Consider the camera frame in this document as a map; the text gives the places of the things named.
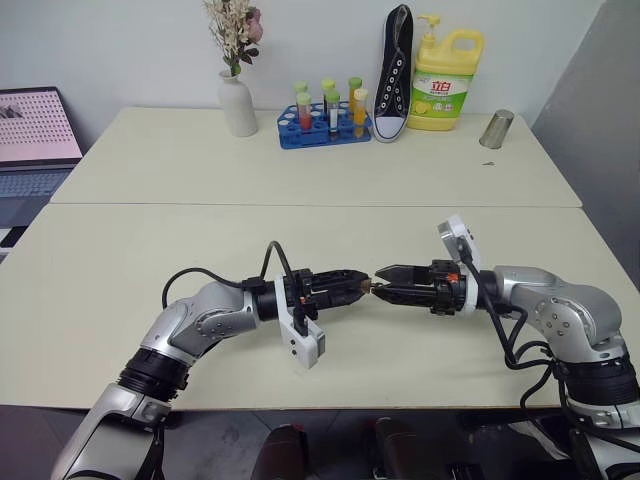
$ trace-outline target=floor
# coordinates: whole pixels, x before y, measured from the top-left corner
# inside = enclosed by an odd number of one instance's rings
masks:
[[[0,472],[3,479],[48,478],[55,458],[84,412],[0,406]],[[530,462],[550,457],[530,437],[506,426],[463,430],[447,410],[297,410],[188,412],[166,433],[168,480],[249,479],[262,442],[282,424],[303,425],[309,439],[310,479],[370,478],[362,455],[362,431],[392,416],[411,424],[435,469],[479,463],[487,479],[521,478]]]

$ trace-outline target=laptop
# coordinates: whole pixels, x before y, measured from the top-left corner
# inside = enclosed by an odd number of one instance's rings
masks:
[[[0,228],[28,226],[81,158],[57,88],[0,90]]]

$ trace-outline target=pink flower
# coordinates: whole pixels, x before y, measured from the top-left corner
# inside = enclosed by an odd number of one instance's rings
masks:
[[[249,36],[249,40],[253,43],[258,43],[263,34],[262,25],[260,25],[260,9],[254,8],[250,12],[250,15],[251,17],[247,19],[247,34]]]

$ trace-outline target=laptop keyboard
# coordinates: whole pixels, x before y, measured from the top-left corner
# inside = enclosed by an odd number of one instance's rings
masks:
[[[53,195],[69,172],[0,175],[0,198]]]

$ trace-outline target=dish soap bottle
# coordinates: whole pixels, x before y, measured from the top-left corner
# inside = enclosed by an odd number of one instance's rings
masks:
[[[476,72],[484,35],[476,30],[454,30],[440,44],[436,43],[437,15],[420,15],[430,31],[422,36],[416,58],[411,91],[411,109],[407,127],[419,130],[451,130],[467,96]],[[472,40],[472,50],[455,48],[457,40]]]

